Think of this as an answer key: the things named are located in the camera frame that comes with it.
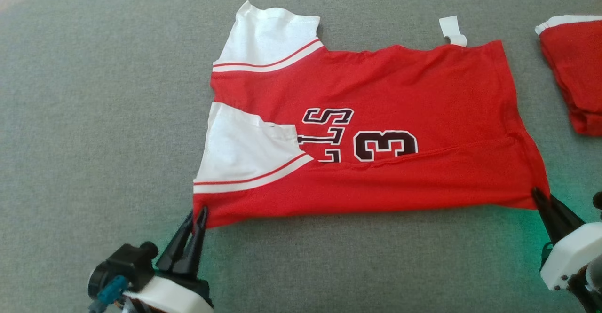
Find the white tag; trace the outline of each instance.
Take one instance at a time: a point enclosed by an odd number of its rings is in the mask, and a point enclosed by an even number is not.
[[[441,31],[443,31],[443,37],[449,39],[450,44],[466,47],[468,42],[466,41],[466,37],[460,33],[458,16],[439,18],[439,26],[441,26]]]

